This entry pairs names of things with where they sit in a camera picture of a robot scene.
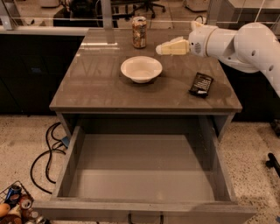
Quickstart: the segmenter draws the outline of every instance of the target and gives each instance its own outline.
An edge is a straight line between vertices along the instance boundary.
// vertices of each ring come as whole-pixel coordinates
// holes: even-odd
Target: white bowl
[[[163,71],[163,67],[156,59],[138,56],[125,60],[121,71],[134,82],[145,83],[157,77]]]

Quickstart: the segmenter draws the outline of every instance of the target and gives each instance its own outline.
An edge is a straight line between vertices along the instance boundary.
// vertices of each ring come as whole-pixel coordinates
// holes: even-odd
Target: drawer
[[[243,223],[212,120],[196,115],[81,118],[50,201],[50,220]]]

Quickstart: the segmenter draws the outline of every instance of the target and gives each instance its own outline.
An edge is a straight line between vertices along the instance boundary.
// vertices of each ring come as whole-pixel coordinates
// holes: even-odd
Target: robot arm
[[[203,25],[190,33],[189,45],[192,54],[215,57],[244,73],[261,71],[280,97],[280,44],[267,26],[251,23],[232,31]]]

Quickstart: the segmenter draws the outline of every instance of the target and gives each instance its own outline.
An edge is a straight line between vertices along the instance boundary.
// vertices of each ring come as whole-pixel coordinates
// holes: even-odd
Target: black handle
[[[131,213],[129,213],[129,224],[134,224],[132,222],[131,216],[132,216]],[[160,215],[160,224],[164,224],[164,216],[162,214]]]
[[[269,153],[268,157],[269,157],[269,161],[266,161],[266,163],[265,163],[266,166],[269,168],[274,167],[280,178],[280,165],[279,165],[277,159],[275,158],[275,156],[272,153]]]

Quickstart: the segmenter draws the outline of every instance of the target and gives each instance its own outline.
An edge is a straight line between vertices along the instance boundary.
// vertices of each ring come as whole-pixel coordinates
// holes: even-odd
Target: gold can
[[[147,21],[145,17],[134,17],[132,20],[133,46],[146,47]]]

